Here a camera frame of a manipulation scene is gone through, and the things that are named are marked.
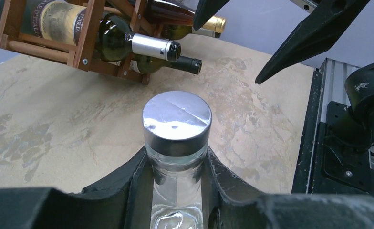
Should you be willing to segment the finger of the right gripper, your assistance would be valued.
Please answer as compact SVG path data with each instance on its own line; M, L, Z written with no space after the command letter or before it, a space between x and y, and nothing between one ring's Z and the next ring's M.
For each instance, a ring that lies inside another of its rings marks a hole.
M229 0L200 0L193 19L193 28L195 30L203 27L205 29L215 29L215 31L224 31L226 20L214 16Z
M262 84L281 70L331 49L369 0L322 0L301 21L256 77Z

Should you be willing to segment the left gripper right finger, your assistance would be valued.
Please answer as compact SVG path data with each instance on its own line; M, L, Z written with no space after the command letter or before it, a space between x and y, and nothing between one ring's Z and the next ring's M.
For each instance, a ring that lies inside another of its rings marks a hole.
M264 193L222 164L210 148L201 190L206 229L374 229L372 196Z

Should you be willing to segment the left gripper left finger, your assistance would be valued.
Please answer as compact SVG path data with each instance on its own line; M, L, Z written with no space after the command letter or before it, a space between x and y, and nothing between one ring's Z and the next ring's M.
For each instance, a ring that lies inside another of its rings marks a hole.
M153 175L145 148L80 193L0 188L0 229L147 229Z

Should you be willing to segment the clear glass bottle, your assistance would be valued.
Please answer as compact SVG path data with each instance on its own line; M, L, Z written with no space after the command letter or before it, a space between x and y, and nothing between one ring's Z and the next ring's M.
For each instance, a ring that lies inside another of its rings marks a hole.
M168 91L143 108L145 148L153 170L153 229L204 227L201 171L212 112L199 96Z

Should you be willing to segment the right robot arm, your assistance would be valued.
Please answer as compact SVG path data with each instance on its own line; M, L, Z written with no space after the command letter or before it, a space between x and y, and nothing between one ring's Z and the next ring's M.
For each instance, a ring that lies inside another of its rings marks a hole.
M281 70L331 49L367 5L365 0L299 0L309 12L260 71L261 84ZM328 78L315 70L293 193L374 196L374 63Z

